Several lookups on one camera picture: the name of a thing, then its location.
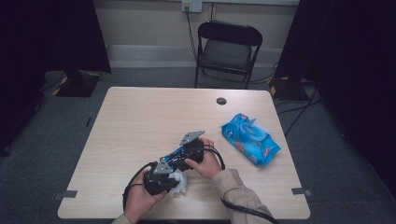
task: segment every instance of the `white tissue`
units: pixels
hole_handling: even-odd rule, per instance
[[[174,193],[179,193],[179,192],[186,192],[187,189],[187,176],[181,172],[179,169],[175,170],[172,174],[169,175],[169,178],[174,178],[177,181],[180,181],[178,185],[175,188],[172,188],[169,190],[168,194],[169,196],[173,196]]]

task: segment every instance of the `gray carpet floor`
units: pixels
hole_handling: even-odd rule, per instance
[[[273,72],[272,68],[257,68],[252,80]],[[46,85],[56,82],[62,74],[47,73]],[[111,223],[109,219],[60,219],[57,210],[61,201],[53,198],[67,188],[106,91],[112,86],[192,88],[193,74],[191,67],[113,68],[112,74],[102,75],[90,98],[52,96],[56,86],[43,91],[45,97],[39,110],[10,145],[11,154],[0,159],[0,223]],[[200,88],[210,83],[243,89],[240,83],[208,77],[200,80],[205,84]],[[314,92],[315,85],[304,86],[309,95]],[[268,90],[265,83],[251,84],[249,88]],[[319,99],[317,93],[314,102]],[[282,112],[306,103],[274,100],[274,104]],[[319,101],[309,106],[290,128],[300,111],[282,113],[279,119],[284,131],[290,129],[286,137],[303,188],[313,193],[307,197],[311,217],[279,222],[396,223],[394,198],[367,160],[345,140],[337,119],[325,104]]]

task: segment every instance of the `chair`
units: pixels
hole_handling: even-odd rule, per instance
[[[207,21],[198,27],[198,55],[195,83],[198,84],[199,70],[215,70],[244,76],[248,88],[257,53],[262,45],[262,34],[248,25],[224,21]]]

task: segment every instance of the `chair backrest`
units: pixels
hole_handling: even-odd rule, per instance
[[[207,21],[198,27],[198,37],[235,44],[259,47],[262,34],[248,25],[239,25],[225,21]]]

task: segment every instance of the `blue bag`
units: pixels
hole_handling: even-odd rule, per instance
[[[253,124],[254,121],[246,115],[237,114],[221,127],[222,135],[253,164],[266,165],[280,147],[272,140],[270,132]]]

